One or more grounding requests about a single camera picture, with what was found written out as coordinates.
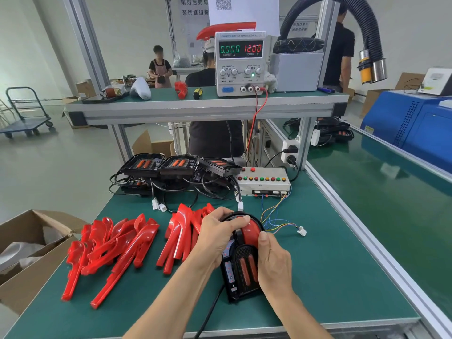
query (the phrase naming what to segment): qr code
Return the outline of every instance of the qr code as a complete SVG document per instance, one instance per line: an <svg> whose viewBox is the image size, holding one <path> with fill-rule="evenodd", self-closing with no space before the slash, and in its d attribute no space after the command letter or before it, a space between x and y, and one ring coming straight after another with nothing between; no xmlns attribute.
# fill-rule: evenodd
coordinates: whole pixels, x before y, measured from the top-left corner
<svg viewBox="0 0 452 339"><path fill-rule="evenodd" d="M230 0L217 0L217 10L223 11L231 11L232 5L230 4Z"/></svg>

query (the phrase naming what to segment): black hose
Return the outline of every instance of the black hose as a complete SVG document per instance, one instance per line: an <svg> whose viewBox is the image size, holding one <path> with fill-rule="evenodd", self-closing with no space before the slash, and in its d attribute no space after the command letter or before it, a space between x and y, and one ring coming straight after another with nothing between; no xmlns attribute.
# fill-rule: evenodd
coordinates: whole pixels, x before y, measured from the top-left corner
<svg viewBox="0 0 452 339"><path fill-rule="evenodd" d="M278 40L287 39L290 28L301 14L309 6L323 1L323 0L298 0L287 13L281 25L281 36ZM361 32L363 33L363 42L366 44L365 49L369 50L369 56L372 62L377 62L383 59L383 51L381 49L380 31L378 30L378 22L375 14L370 8L366 0L332 0L341 2L346 5L347 9L355 17L358 22Z"/></svg>

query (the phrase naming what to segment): hand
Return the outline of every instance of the hand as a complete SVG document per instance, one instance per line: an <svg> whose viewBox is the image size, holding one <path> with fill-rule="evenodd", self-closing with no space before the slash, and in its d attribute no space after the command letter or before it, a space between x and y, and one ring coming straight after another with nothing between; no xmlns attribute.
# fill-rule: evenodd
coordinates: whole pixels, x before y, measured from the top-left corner
<svg viewBox="0 0 452 339"><path fill-rule="evenodd" d="M206 259L207 264L220 266L222 253L230 240L232 232L245 227L250 222L248 215L230 221L220 222L225 214L232 210L219 207L202 219L201 231L195 245L195 251Z"/></svg>
<svg viewBox="0 0 452 339"><path fill-rule="evenodd" d="M268 301L293 292L290 253L278 244L272 233L264 231L259 234L258 246L257 274Z"/></svg>

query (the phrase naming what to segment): cap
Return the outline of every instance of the cap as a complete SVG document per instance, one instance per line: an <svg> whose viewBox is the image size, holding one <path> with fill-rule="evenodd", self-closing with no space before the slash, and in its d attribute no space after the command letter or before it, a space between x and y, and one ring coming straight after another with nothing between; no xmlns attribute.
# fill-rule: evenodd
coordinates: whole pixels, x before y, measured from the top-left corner
<svg viewBox="0 0 452 339"><path fill-rule="evenodd" d="M210 38L204 42L204 52L214 53L215 52L215 38Z"/></svg>

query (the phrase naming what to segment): black t-shirt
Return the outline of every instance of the black t-shirt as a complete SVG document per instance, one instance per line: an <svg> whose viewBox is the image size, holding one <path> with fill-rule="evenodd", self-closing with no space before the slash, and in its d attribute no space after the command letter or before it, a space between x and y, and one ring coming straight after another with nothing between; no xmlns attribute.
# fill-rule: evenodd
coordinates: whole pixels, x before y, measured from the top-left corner
<svg viewBox="0 0 452 339"><path fill-rule="evenodd" d="M355 35L340 22L336 23L330 56L326 66L324 85L339 85L342 57L353 57L355 51Z"/></svg>
<svg viewBox="0 0 452 339"><path fill-rule="evenodd" d="M215 69L191 73L185 79L188 87L214 87ZM232 135L232 154L240 157L243 147L242 121L228 120ZM229 158L230 137L226 121L192 121L190 123L189 154L199 157Z"/></svg>
<svg viewBox="0 0 452 339"><path fill-rule="evenodd" d="M161 65L159 65L155 60L152 60L152 62L151 62L150 65L149 65L149 70L152 70L152 71L155 72L155 66L156 66L156 65L157 65L157 66L163 66L163 64L165 64L167 70L171 69L171 64L168 63L167 60L163 60L163 62L162 62Z"/></svg>

